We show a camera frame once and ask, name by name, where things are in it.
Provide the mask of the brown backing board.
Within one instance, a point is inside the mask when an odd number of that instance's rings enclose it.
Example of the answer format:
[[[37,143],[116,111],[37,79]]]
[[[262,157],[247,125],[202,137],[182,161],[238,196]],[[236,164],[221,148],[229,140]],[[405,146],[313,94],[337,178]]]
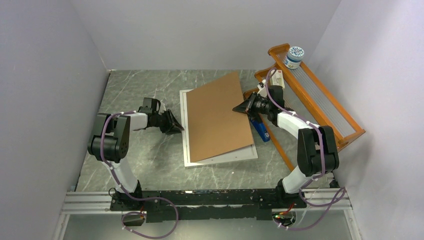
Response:
[[[244,101],[233,71],[186,93],[188,143],[192,162],[254,144],[248,116],[233,108]]]

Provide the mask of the white picture frame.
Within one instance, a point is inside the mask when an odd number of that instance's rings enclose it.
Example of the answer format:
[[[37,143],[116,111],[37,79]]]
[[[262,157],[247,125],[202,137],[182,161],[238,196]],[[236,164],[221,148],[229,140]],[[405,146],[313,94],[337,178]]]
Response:
[[[255,144],[251,144],[230,152],[226,152],[214,157],[210,157],[197,162],[191,162],[190,158],[190,143],[189,143],[189,124],[188,124],[188,107],[187,107],[187,93],[191,89],[179,91],[180,98],[180,113],[181,125],[184,130],[182,131],[182,148],[183,148],[183,162],[185,168],[203,167],[213,164],[231,163],[245,160],[255,160],[258,158],[257,149]]]

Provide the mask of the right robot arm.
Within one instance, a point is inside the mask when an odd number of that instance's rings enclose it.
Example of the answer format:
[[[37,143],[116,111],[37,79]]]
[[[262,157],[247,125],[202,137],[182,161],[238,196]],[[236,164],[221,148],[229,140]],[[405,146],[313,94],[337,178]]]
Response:
[[[281,180],[282,189],[275,193],[275,202],[282,208],[295,199],[294,194],[318,176],[339,166],[338,150],[333,129],[303,120],[292,109],[285,107],[284,90],[279,85],[264,87],[265,96],[253,92],[232,110],[246,114],[261,123],[265,115],[274,126],[297,139],[297,166]]]

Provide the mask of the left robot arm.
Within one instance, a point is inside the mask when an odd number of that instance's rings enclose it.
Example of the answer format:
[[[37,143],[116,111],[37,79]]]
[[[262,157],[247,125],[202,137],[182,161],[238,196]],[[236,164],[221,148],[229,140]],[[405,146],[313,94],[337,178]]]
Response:
[[[138,110],[98,113],[87,144],[87,151],[100,161],[114,180],[111,209],[137,210],[142,207],[140,182],[126,160],[132,131],[159,128],[165,135],[180,134],[184,127],[160,100],[145,97]]]

